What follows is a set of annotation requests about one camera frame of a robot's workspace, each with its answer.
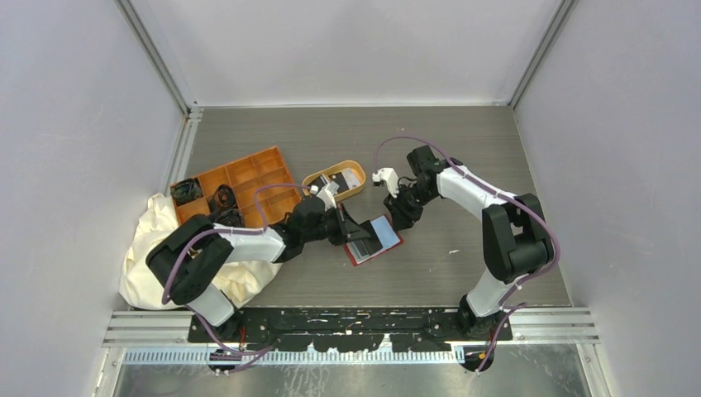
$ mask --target white wall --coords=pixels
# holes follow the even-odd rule
[[[208,106],[507,103],[559,2],[134,1]]]
[[[698,2],[579,2],[517,110],[622,395],[699,395]]]
[[[183,118],[111,0],[0,2],[0,70],[0,395],[89,395]]]

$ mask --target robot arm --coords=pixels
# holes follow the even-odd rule
[[[373,174],[375,185],[387,187],[384,205],[392,216],[395,231],[413,227],[421,219],[423,206],[437,197],[451,199],[482,222],[484,263],[487,269],[478,284],[460,301],[459,321],[464,333],[483,332],[491,325],[502,306],[504,295],[513,283],[538,271],[553,257],[546,231],[513,204],[485,191],[461,173],[471,175],[482,184],[514,198],[542,217],[540,202],[532,194],[516,196],[472,174],[459,161],[453,169],[447,160],[438,160],[429,146],[407,155],[416,180],[400,184],[393,169],[383,168]]]
[[[332,185],[298,203],[283,221],[264,231],[221,227],[204,215],[195,215],[171,233],[146,257],[146,264],[164,287],[181,251],[201,237],[177,269],[169,297],[200,313],[222,336],[237,332],[236,322],[227,324],[236,308],[212,280],[227,262],[285,262],[302,252],[304,244],[327,239],[333,245],[370,238],[333,199]]]

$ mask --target gray metal table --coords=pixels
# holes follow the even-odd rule
[[[442,146],[501,189],[535,191],[513,113],[506,107],[208,108],[188,174],[277,145],[298,182],[342,160],[358,161],[370,175],[375,147],[400,134]],[[411,175],[406,155],[420,145],[390,142],[379,154],[380,166]],[[369,182],[344,203],[362,222],[386,213],[386,193]],[[309,244],[249,305],[455,306],[484,271],[479,223],[455,203],[430,203],[421,222],[401,234],[402,246],[359,267],[340,247]],[[570,303],[559,271],[533,280],[512,297],[514,303],[521,301]]]

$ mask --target white cloth bag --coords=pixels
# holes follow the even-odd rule
[[[163,194],[149,198],[148,209],[139,218],[134,241],[126,252],[119,282],[119,293],[131,306],[148,310],[178,307],[173,302],[160,303],[163,287],[145,262],[149,252],[176,228],[178,219],[173,200]],[[265,261],[230,262],[222,266],[213,282],[240,308],[263,290],[281,265]]]

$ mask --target small wooden box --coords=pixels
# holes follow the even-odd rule
[[[345,192],[336,194],[333,196],[333,198],[337,201],[340,202],[344,199],[348,199],[350,196],[354,194],[360,193],[360,191],[365,187],[365,171],[363,170],[363,167],[360,166],[357,162],[353,160],[346,160],[342,161],[336,165],[333,165],[325,170],[321,170],[319,172],[315,172],[314,174],[309,175],[307,178],[304,178],[304,181],[302,181],[303,185],[309,186],[316,178],[320,177],[321,175],[326,175],[327,177],[331,177],[331,175],[341,172],[345,169],[350,169],[355,177],[358,179],[360,182],[360,186],[357,186],[353,189],[348,189]],[[304,190],[305,195],[309,195],[309,192],[307,190]]]
[[[209,215],[209,201],[222,184],[228,184],[234,191],[236,203],[243,216],[246,227],[263,227],[263,218],[254,205],[253,193],[267,184],[291,184],[292,175],[284,162],[277,146],[232,161],[225,165],[195,175],[204,197],[189,203],[178,205],[175,200],[175,213],[182,225],[194,214]],[[262,190],[258,193],[258,202],[263,208],[268,223],[283,220],[288,212],[292,212],[302,196],[296,188],[277,187]]]

